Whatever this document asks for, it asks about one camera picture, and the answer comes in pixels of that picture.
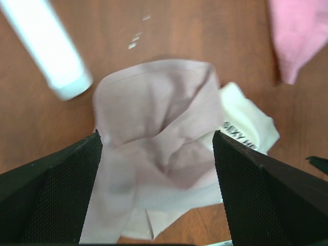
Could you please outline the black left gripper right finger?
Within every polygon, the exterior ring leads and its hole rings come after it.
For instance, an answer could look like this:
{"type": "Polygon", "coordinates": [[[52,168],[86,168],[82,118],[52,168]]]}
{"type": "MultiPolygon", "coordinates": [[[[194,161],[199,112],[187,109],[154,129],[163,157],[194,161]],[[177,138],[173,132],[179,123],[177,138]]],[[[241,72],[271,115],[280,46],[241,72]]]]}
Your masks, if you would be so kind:
{"type": "Polygon", "coordinates": [[[233,245],[327,245],[327,182],[216,131],[213,150],[233,245]]]}

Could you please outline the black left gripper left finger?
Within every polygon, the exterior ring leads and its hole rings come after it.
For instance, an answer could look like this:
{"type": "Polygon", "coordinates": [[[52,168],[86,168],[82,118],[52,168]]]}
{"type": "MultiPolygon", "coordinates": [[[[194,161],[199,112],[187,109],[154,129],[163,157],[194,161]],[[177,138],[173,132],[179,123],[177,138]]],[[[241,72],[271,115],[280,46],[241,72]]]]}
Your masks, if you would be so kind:
{"type": "Polygon", "coordinates": [[[1,175],[1,244],[78,244],[100,163],[98,132],[1,175]]]}

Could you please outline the mauve underwear white waistband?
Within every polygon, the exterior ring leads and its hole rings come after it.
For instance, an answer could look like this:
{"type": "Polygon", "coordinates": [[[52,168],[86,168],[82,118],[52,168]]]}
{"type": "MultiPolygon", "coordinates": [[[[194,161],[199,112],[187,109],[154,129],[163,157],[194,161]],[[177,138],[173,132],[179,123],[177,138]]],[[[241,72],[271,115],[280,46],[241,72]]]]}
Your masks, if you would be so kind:
{"type": "Polygon", "coordinates": [[[271,117],[212,64],[166,59],[105,77],[93,96],[103,144],[81,243],[153,240],[191,209],[222,203],[212,139],[217,130],[266,154],[271,117]]]}

